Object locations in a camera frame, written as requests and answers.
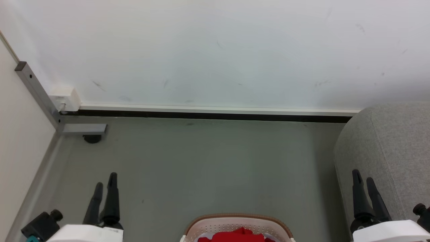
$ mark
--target basket rim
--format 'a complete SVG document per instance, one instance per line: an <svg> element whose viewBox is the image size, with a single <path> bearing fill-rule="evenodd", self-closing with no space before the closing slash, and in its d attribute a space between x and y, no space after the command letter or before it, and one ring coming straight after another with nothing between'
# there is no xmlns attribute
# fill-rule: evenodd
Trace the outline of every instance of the basket rim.
<svg viewBox="0 0 430 242"><path fill-rule="evenodd" d="M293 234L291 233L290 229L281 220L277 218L269 217L265 215L258 215L258 214L241 214L241 213L207 214L207 215L197 217L190 223L190 225L188 225L188 227L185 230L185 235L187 236L191 227L201 220L210 219L210 218L223 218L223 217L239 217L239 218L244 217L244 218L256 218L256 219L268 220L268 221L277 223L285 230L285 232L287 232L287 235L290 239L293 238Z"/></svg>

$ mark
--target white electrical socket box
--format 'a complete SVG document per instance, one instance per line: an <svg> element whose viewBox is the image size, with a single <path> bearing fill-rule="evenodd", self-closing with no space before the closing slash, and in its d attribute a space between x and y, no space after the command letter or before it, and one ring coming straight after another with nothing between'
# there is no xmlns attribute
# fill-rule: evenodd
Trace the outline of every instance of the white electrical socket box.
<svg viewBox="0 0 430 242"><path fill-rule="evenodd" d="M73 87L57 87L49 97L59 111L78 111L81 105L78 93Z"/></svg>

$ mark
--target black caster wheel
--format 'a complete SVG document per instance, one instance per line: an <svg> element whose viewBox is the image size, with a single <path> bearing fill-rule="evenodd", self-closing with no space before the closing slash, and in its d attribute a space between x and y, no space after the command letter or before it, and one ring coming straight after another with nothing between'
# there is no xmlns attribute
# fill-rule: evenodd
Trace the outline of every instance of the black caster wheel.
<svg viewBox="0 0 430 242"><path fill-rule="evenodd" d="M85 134L82 136L83 139L90 144L98 143L101 140L101 134Z"/></svg>

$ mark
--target red clothing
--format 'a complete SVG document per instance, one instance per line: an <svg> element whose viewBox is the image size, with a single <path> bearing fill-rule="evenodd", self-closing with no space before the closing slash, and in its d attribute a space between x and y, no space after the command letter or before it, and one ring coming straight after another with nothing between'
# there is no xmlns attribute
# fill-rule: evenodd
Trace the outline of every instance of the red clothing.
<svg viewBox="0 0 430 242"><path fill-rule="evenodd" d="M251 230L240 228L233 232L219 232L214 234L212 239L199 238L198 242L274 242L262 234L252 234Z"/></svg>

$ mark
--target gray sofa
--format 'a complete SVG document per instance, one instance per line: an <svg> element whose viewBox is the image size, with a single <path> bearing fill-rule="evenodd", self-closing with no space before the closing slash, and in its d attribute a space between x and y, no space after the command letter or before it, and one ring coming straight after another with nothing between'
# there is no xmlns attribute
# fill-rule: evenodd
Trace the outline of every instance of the gray sofa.
<svg viewBox="0 0 430 242"><path fill-rule="evenodd" d="M360 171L363 180L374 179L393 220L416 221L414 206L430 206L430 102L362 110L339 136L335 165L348 227L354 220L353 169Z"/></svg>

